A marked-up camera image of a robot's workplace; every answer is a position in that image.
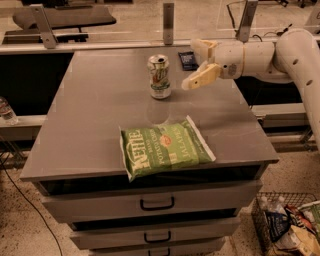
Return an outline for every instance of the drawer handle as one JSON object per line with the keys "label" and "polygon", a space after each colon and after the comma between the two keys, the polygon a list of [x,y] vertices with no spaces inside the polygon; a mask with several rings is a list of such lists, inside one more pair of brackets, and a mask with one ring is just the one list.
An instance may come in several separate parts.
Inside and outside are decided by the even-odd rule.
{"label": "drawer handle", "polygon": [[170,248],[168,248],[168,254],[163,255],[163,256],[170,256]]}
{"label": "drawer handle", "polygon": [[174,197],[171,197],[171,204],[166,206],[159,207],[145,207],[143,199],[140,200],[140,207],[144,211],[159,211],[159,210],[168,210],[174,207]]}
{"label": "drawer handle", "polygon": [[146,243],[149,243],[149,244],[164,243],[164,242],[170,241],[170,239],[171,239],[171,232],[170,232],[170,231],[168,231],[168,238],[160,239],[160,240],[148,240],[147,234],[144,233],[144,241],[145,241]]}

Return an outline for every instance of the metal pole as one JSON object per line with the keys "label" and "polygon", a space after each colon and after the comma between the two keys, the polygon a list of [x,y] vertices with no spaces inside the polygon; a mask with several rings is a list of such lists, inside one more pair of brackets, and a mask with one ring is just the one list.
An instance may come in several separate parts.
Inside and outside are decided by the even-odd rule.
{"label": "metal pole", "polygon": [[46,13],[42,4],[30,5],[32,14],[36,20],[37,27],[39,29],[42,42],[47,49],[54,49],[57,45],[57,39],[53,35],[51,27],[49,25]]}

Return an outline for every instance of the wire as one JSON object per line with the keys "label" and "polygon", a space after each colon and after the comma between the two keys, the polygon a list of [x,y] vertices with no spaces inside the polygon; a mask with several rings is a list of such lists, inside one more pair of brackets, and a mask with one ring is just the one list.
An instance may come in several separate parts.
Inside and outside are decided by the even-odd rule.
{"label": "wire", "polygon": [[55,234],[53,233],[53,231],[51,230],[51,228],[49,227],[47,221],[45,220],[45,218],[43,217],[43,215],[41,214],[41,212],[37,209],[37,207],[23,194],[23,192],[20,190],[20,188],[16,185],[16,183],[13,181],[13,179],[11,178],[11,176],[9,175],[9,173],[7,172],[7,169],[5,167],[5,163],[8,160],[10,153],[7,155],[6,159],[4,161],[2,161],[2,156],[4,155],[4,152],[1,154],[0,156],[0,164],[4,170],[4,172],[6,173],[6,175],[8,176],[9,180],[11,181],[11,183],[14,185],[14,187],[18,190],[18,192],[22,195],[22,197],[33,207],[33,209],[35,209],[35,211],[39,214],[39,216],[41,217],[41,219],[43,220],[44,224],[46,225],[47,229],[50,231],[51,235],[53,236],[54,240],[56,241],[58,248],[59,248],[59,252],[60,255],[63,256],[62,254],[62,250],[61,250],[61,246],[59,244],[59,241],[57,239],[57,237],[55,236]]}
{"label": "wire", "polygon": [[267,32],[267,33],[265,33],[263,36],[266,36],[266,35],[268,35],[268,34],[278,35],[278,33],[277,33],[277,32]]}
{"label": "wire", "polygon": [[230,5],[231,5],[231,4],[238,4],[238,3],[242,3],[242,2],[244,2],[244,1],[232,2],[232,3],[229,3],[229,4],[226,5],[226,6],[227,6],[227,9],[228,9],[228,13],[229,13],[230,19],[231,19],[231,24],[232,24],[232,27],[233,27],[233,29],[234,29],[235,32],[237,32],[237,30],[236,30],[236,23],[235,23],[235,21],[234,21],[233,15],[232,15],[232,11],[231,11],[231,9],[230,9]]}
{"label": "wire", "polygon": [[259,35],[255,34],[255,35],[253,35],[252,37],[258,37],[258,38],[260,39],[260,41],[262,42],[262,38],[261,38],[261,36],[259,36]]}

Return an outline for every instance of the table top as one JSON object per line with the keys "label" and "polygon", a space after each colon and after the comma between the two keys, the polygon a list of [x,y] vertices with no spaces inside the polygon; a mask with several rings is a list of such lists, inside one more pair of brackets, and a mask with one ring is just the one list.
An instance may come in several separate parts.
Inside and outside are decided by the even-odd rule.
{"label": "table top", "polygon": [[[180,122],[189,115],[216,156],[195,168],[274,162],[278,156],[233,80],[190,91],[178,52],[188,47],[77,51],[21,174],[42,181],[126,174],[120,127]],[[169,57],[172,94],[150,96],[147,61]]]}

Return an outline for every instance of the kettle brand logo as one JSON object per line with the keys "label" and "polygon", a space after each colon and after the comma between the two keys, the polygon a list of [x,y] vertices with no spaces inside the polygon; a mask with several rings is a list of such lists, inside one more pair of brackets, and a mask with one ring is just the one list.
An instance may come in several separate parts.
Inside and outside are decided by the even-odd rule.
{"label": "kettle brand logo", "polygon": [[150,162],[146,154],[146,145],[141,132],[139,130],[130,132],[128,140],[126,150],[132,163],[132,170],[150,168]]}

